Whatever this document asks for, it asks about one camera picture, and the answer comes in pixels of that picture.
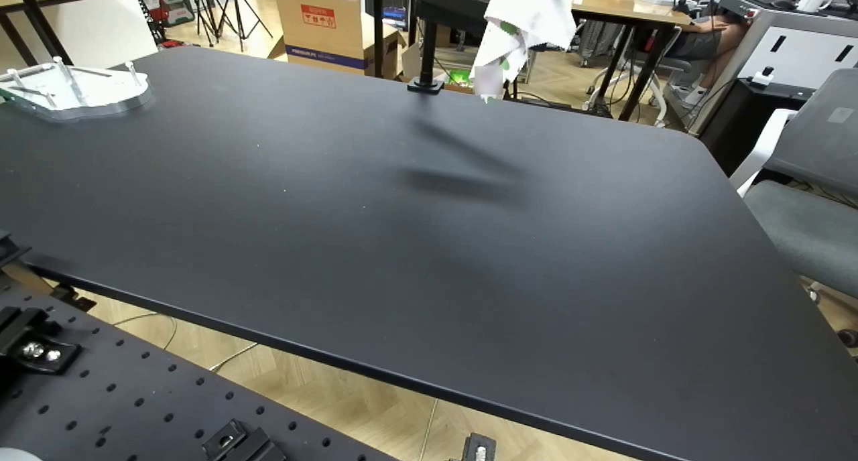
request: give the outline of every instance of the wooden floor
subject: wooden floor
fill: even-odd
[[[253,2],[273,35],[278,36],[280,26],[273,0]],[[196,36],[193,24],[170,28],[168,36],[202,42],[203,46],[205,43],[204,37]],[[264,57],[272,43],[273,40],[258,29],[248,41],[245,53]],[[229,35],[221,40],[217,49],[238,52],[239,45],[234,36]],[[580,69],[574,55],[545,53],[542,56],[528,88],[553,101],[573,104],[583,101],[583,91],[597,70]],[[644,118],[652,118],[652,108],[643,106],[641,110]],[[107,322],[146,312],[115,300],[92,297],[98,301],[98,306],[91,314]],[[824,296],[821,310],[836,328],[858,327],[854,308],[830,294]],[[174,331],[172,321],[162,316],[132,320],[121,328],[158,346],[166,345]],[[778,347],[777,342],[778,339],[772,339],[772,348]],[[211,367],[247,345],[248,341],[178,321],[168,350],[200,366]],[[220,374],[403,461],[459,458],[463,440],[471,432],[496,439],[499,442],[497,458],[502,461],[626,459],[451,403],[436,404],[431,397],[263,346],[230,361]]]

